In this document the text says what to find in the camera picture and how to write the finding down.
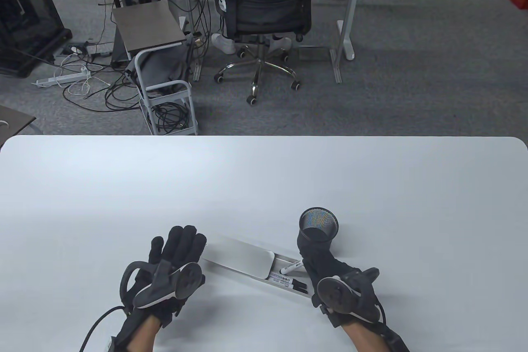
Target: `sneaker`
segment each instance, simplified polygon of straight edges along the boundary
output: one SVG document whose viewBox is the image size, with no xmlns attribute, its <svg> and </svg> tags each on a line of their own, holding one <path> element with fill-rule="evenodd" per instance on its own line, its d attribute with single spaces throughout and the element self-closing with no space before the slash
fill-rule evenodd
<svg viewBox="0 0 528 352">
<path fill-rule="evenodd" d="M 278 50 L 279 48 L 285 51 L 289 51 L 292 48 L 292 40 L 288 37 L 282 37 L 279 40 L 271 39 L 269 41 L 269 53 Z"/>
<path fill-rule="evenodd" d="M 224 52 L 224 54 L 234 54 L 236 52 L 234 41 L 220 33 L 211 34 L 211 44 Z"/>
</svg>

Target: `black mesh chair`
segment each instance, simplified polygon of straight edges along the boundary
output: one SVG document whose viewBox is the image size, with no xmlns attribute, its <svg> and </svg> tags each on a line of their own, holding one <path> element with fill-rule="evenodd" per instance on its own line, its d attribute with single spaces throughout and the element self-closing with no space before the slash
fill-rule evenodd
<svg viewBox="0 0 528 352">
<path fill-rule="evenodd" d="M 224 18 L 226 36 L 238 42 L 255 43 L 256 52 L 247 45 L 238 51 L 240 58 L 248 55 L 252 60 L 230 63 L 221 69 L 214 79 L 217 83 L 223 81 L 224 72 L 237 66 L 257 66 L 251 86 L 251 94 L 247 102 L 254 105 L 257 102 L 259 79 L 264 67 L 269 66 L 292 76 L 292 89 L 298 90 L 300 81 L 296 73 L 284 64 L 275 64 L 266 58 L 274 54 L 265 53 L 266 39 L 264 35 L 271 33 L 295 33 L 297 41 L 302 41 L 303 35 L 311 28 L 311 0 L 215 0 L 218 13 Z M 287 60 L 288 54 L 282 51 L 281 60 Z"/>
</svg>

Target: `power strip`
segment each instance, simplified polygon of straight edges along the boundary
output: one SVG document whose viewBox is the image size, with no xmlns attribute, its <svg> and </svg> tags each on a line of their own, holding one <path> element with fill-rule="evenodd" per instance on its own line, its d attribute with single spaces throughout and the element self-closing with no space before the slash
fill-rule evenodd
<svg viewBox="0 0 528 352">
<path fill-rule="evenodd" d="M 58 76 L 58 77 L 51 77 L 51 78 L 45 78 L 43 80 L 37 80 L 34 82 L 34 85 L 38 86 L 39 88 L 47 88 L 49 86 L 54 85 L 68 85 L 75 83 L 77 81 L 83 81 L 88 80 L 91 77 L 90 71 L 86 67 L 82 67 L 80 73 L 73 73 L 68 74 L 66 76 Z"/>
</svg>

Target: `white cable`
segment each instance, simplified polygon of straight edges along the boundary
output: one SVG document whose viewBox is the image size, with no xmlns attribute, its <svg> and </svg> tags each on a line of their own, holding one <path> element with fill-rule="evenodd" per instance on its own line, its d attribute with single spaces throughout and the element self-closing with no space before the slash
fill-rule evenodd
<svg viewBox="0 0 528 352">
<path fill-rule="evenodd" d="M 91 88 L 91 85 L 88 83 L 89 80 L 91 80 L 92 78 L 94 78 L 95 80 L 99 80 L 100 82 L 103 82 L 105 83 L 107 86 L 111 86 L 111 84 L 108 84 L 108 82 L 104 81 L 104 80 L 101 80 L 99 77 L 88 77 L 85 81 L 77 81 L 73 84 L 71 84 L 70 86 L 68 86 L 68 93 L 70 95 L 74 95 L 74 96 L 87 96 L 89 93 L 90 93 L 90 88 Z M 81 84 L 81 93 L 73 93 L 71 92 L 71 88 L 77 84 Z"/>
<path fill-rule="evenodd" d="M 68 59 L 70 59 L 73 55 L 75 54 L 69 54 L 68 56 L 66 56 L 66 58 L 62 59 L 62 62 L 61 62 L 61 65 L 58 66 L 58 67 L 55 67 L 55 70 L 53 71 L 53 78 L 55 78 L 55 80 L 57 79 L 57 77 L 61 77 L 62 76 L 62 66 L 64 65 L 64 62 L 66 62 Z M 57 81 L 57 85 L 60 86 L 60 88 L 66 88 L 65 86 L 62 86 L 60 82 Z"/>
</svg>

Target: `gray fabric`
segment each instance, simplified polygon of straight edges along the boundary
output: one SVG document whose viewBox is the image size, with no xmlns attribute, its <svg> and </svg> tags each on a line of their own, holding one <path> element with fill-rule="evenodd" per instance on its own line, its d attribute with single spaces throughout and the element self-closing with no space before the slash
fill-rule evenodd
<svg viewBox="0 0 528 352">
<path fill-rule="evenodd" d="M 96 4 L 103 0 L 54 1 L 74 41 L 99 39 L 104 12 Z M 335 20 L 345 3 L 313 3 L 313 27 L 304 43 L 335 40 Z M 293 59 L 302 88 L 293 92 L 288 77 L 271 71 L 255 107 L 245 102 L 254 70 L 228 71 L 224 83 L 215 84 L 213 75 L 235 56 L 211 47 L 202 77 L 193 84 L 200 133 L 511 135 L 526 141 L 527 18 L 509 0 L 359 0 L 352 29 L 357 58 L 342 62 L 344 83 L 334 83 L 326 59 Z M 108 18 L 102 42 L 113 40 L 113 28 Z M 52 74 L 52 67 L 40 66 L 27 80 L 0 77 L 0 103 L 36 116 L 45 133 L 148 133 L 139 111 L 89 113 L 67 103 L 57 86 L 42 90 L 31 84 Z M 117 76 L 100 77 L 112 82 Z M 102 108 L 101 102 L 100 97 L 83 104 Z"/>
</svg>

